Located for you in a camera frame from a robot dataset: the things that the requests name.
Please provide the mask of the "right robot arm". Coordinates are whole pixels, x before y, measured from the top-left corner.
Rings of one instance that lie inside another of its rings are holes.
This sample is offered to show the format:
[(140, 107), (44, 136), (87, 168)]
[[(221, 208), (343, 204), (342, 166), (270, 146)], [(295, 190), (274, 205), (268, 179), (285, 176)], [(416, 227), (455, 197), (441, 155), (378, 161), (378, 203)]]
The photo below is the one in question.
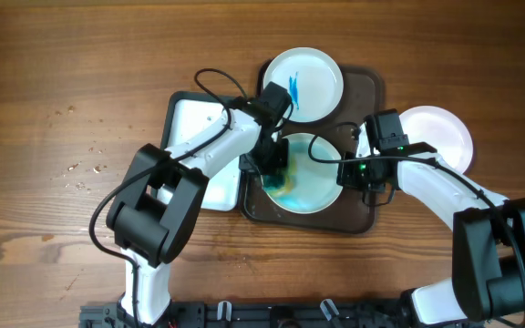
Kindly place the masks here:
[(402, 293), (403, 327), (472, 325), (522, 313), (525, 327), (525, 198), (510, 200), (451, 168), (426, 142), (412, 143), (387, 110), (351, 126), (357, 146), (338, 168), (338, 184), (364, 194), (386, 186), (421, 201), (452, 231), (449, 278)]

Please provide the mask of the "pinkish white plate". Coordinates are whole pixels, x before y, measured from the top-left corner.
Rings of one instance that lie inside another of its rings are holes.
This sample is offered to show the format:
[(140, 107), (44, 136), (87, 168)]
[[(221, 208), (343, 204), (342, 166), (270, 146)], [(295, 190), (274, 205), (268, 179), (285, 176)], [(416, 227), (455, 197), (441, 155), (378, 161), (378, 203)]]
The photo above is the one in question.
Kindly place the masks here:
[(454, 114), (435, 106), (417, 106), (400, 114), (411, 143), (426, 142), (447, 164), (465, 173), (473, 160), (474, 146), (466, 125)]

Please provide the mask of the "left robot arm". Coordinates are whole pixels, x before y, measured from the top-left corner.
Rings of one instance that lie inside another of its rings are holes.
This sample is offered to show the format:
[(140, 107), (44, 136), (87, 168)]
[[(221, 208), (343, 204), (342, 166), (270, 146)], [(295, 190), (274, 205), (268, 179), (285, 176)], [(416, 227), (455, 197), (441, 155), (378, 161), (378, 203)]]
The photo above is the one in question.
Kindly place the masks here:
[(106, 220), (130, 265), (123, 296), (130, 323), (152, 326), (168, 309), (170, 263), (187, 244), (214, 176), (235, 159), (260, 176), (286, 168), (288, 144), (273, 134), (292, 106), (288, 91), (270, 83), (257, 98), (223, 102), (221, 116), (186, 142), (137, 151)]

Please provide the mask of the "white plate blue smear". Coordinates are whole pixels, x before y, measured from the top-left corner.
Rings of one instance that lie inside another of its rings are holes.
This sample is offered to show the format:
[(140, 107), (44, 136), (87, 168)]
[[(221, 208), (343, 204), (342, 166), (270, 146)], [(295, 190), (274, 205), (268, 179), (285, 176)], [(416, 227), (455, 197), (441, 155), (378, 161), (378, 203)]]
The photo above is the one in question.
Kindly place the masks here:
[(294, 187), (282, 197), (265, 192), (278, 207), (295, 214), (313, 214), (326, 209), (336, 201), (343, 189), (336, 183), (338, 164), (332, 163), (332, 160), (341, 159), (340, 153), (330, 142), (317, 137), (312, 146), (312, 155), (327, 160), (327, 163), (312, 160), (308, 149), (313, 137), (309, 133), (283, 137), (289, 140), (288, 161), (296, 161)]

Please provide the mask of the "green yellow sponge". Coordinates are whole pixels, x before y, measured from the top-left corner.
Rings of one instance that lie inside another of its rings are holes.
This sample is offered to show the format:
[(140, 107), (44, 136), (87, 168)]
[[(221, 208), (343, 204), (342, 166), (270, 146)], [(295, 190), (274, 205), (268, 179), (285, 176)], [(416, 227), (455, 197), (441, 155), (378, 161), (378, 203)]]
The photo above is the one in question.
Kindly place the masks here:
[(290, 159), (287, 166), (274, 175), (262, 176), (262, 189), (274, 197), (282, 197), (293, 190), (296, 161)]

